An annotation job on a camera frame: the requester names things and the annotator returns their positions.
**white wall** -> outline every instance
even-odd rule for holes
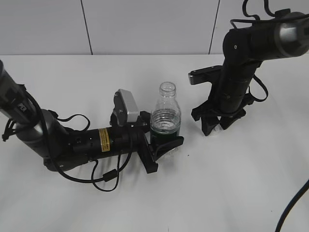
[[[0,54],[90,54],[78,0],[1,0]]]
[[[94,54],[207,54],[218,0],[83,0]]]
[[[242,2],[83,0],[93,54],[113,55],[221,54]],[[273,12],[289,7],[309,13],[308,0],[270,0]],[[268,18],[263,0],[249,0],[248,12]],[[80,0],[1,0],[0,32],[0,55],[91,54]]]

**yellow warning label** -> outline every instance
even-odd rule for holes
[[[103,129],[99,129],[98,131],[100,133],[102,152],[110,151],[111,145],[110,145],[110,138],[108,136],[107,129],[103,128]]]

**clear plastic bottle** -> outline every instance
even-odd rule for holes
[[[159,89],[159,99],[151,112],[151,143],[166,143],[179,135],[181,111],[176,101],[176,86],[163,82]]]

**bottle neck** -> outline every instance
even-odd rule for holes
[[[174,99],[176,97],[176,86],[172,82],[163,82],[160,85],[159,93],[161,98]]]
[[[173,96],[173,97],[165,97],[165,96],[160,95],[160,100],[163,100],[163,101],[174,101],[175,98],[176,98],[176,96]]]

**cable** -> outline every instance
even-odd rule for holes
[[[249,15],[248,13],[247,13],[247,4],[248,4],[248,1],[249,0],[244,0],[243,1],[243,4],[242,4],[242,13],[243,13],[243,15],[244,16],[246,16],[246,17],[248,17],[248,18],[250,18],[250,17],[253,17],[253,18],[255,18],[255,20],[261,20],[261,18],[260,18],[260,16],[258,16],[257,14],[253,14],[253,15]]]
[[[126,157],[126,161],[122,164],[121,168],[119,169],[120,172],[121,172],[121,171],[126,167],[126,165],[129,163],[130,158],[131,158],[131,155],[132,155],[132,152],[133,152],[133,137],[132,137],[132,134],[131,134],[129,128],[128,128],[128,133],[129,133],[129,138],[130,138],[130,150],[129,150],[129,153],[128,153],[127,157]]]
[[[271,17],[275,17],[276,15],[274,13],[272,13],[269,9],[269,1],[268,0],[264,0],[264,9],[266,11],[266,14],[268,14]]]
[[[121,158],[121,151],[119,152],[119,155],[118,155],[118,161],[117,161],[117,179],[116,179],[116,183],[115,183],[114,188],[112,188],[112,189],[102,189],[102,188],[100,188],[99,186],[97,186],[95,182],[93,182],[92,184],[93,184],[94,187],[96,187],[96,189],[98,189],[98,190],[100,190],[100,191],[102,191],[102,192],[111,192],[111,191],[114,191],[114,190],[117,188],[118,183],[119,183],[119,173],[120,173],[120,168],[119,168],[119,166],[120,166],[120,158]],[[97,168],[97,166],[98,166],[98,160],[97,160],[97,159],[95,160],[95,162],[96,162],[96,164],[95,164],[95,166],[93,167],[92,173],[91,173],[91,180],[93,180],[93,176],[94,176],[94,174],[95,174],[95,170],[96,170],[96,168]]]
[[[309,18],[309,14],[304,14],[300,16],[295,16],[291,18],[281,18],[281,19],[270,19],[270,20],[251,20],[251,19],[232,19],[230,23],[234,28],[237,28],[234,23],[254,23],[254,24],[263,24],[263,23],[288,23],[294,20]]]
[[[85,115],[75,114],[75,115],[72,115],[72,116],[70,116],[70,117],[68,117],[68,118],[61,119],[61,118],[59,118],[59,115],[58,115],[55,111],[52,111],[52,110],[48,110],[48,111],[49,111],[50,113],[52,113],[52,115],[54,116],[54,118],[57,119],[59,122],[68,122],[68,121],[72,120],[72,119],[73,119],[74,117],[76,117],[76,116],[82,116],[82,117],[84,117],[84,118],[87,120],[87,126],[86,126],[84,129],[78,130],[78,131],[86,131],[86,130],[88,130],[89,127],[90,127],[90,120],[89,120]]]
[[[36,111],[38,113],[39,119],[41,121],[43,136],[44,136],[44,140],[45,140],[46,147],[47,147],[47,150],[48,150],[48,154],[50,156],[50,160],[51,160],[52,164],[54,165],[55,169],[59,172],[59,174],[62,175],[64,178],[68,179],[68,180],[71,180],[71,181],[74,181],[74,182],[79,182],[79,183],[92,183],[92,184],[94,184],[96,182],[105,181],[106,180],[105,177],[101,177],[101,178],[98,178],[98,179],[91,178],[91,180],[78,179],[78,178],[75,178],[75,177],[72,177],[72,176],[69,176],[69,175],[65,174],[61,170],[61,168],[59,167],[59,165],[55,161],[55,159],[54,159],[54,157],[52,155],[52,152],[51,152],[49,138],[48,138],[48,130],[47,130],[47,127],[46,127],[46,122],[45,122],[45,118],[44,118],[43,112],[42,112],[39,104],[35,101],[35,99],[27,91],[26,91],[26,96],[29,98],[29,100],[32,102],[32,104],[36,108]],[[130,147],[131,148],[130,148],[130,152],[129,152],[128,156],[127,156],[127,159],[126,159],[125,163],[121,167],[121,170],[123,170],[125,168],[125,166],[127,165],[127,163],[129,162],[129,159],[131,157],[132,150],[133,150],[133,139],[132,139],[132,136],[131,136],[130,133],[129,133],[129,136],[130,136]],[[118,166],[119,165],[117,165],[117,175],[119,175],[119,172],[120,172],[120,169],[118,168]]]
[[[256,102],[264,102],[264,101],[266,101],[266,99],[268,98],[268,95],[269,95],[267,87],[264,85],[264,83],[256,75],[253,75],[253,80],[256,81],[260,85],[260,87],[262,87],[262,89],[264,90],[264,92],[266,94],[266,97],[264,99],[258,99],[255,96],[253,96],[251,91],[250,91],[250,86],[249,86],[249,94],[251,94],[251,96],[253,97],[253,99]]]
[[[38,123],[38,121],[39,120],[37,118],[35,118],[35,119],[32,120],[32,122],[30,124],[23,126],[22,128],[16,129],[16,128],[14,128],[16,121],[9,119],[6,123],[4,133],[2,135],[2,140],[5,142],[12,135],[15,135],[15,134],[20,133],[22,131],[33,128]]]
[[[96,182],[103,181],[104,177],[99,178],[99,179],[94,179],[94,180],[78,179],[78,178],[75,178],[75,177],[72,177],[72,176],[69,176],[69,175],[65,174],[61,170],[61,168],[59,167],[59,165],[55,161],[55,159],[53,157],[53,154],[51,152],[49,138],[48,138],[48,130],[47,130],[47,127],[46,127],[46,122],[45,122],[45,118],[44,118],[42,109],[40,108],[40,106],[36,102],[36,100],[27,91],[25,91],[25,92],[26,92],[26,96],[32,102],[32,104],[34,105],[34,107],[35,107],[35,109],[37,111],[38,117],[39,117],[39,119],[41,121],[41,127],[42,127],[42,131],[43,131],[44,141],[46,143],[46,147],[47,147],[47,151],[48,151],[50,160],[51,160],[52,164],[54,165],[55,169],[59,172],[59,174],[62,175],[64,178],[68,179],[68,180],[71,180],[71,181],[74,181],[74,182],[79,182],[79,183],[89,183],[90,184],[90,183],[96,183]]]
[[[279,232],[281,230],[284,220],[288,216],[289,212],[291,211],[293,206],[297,203],[297,201],[308,191],[308,189],[309,189],[309,180],[304,184],[304,186],[298,191],[298,193],[291,199],[289,204],[286,206],[284,212],[281,214],[275,232]]]

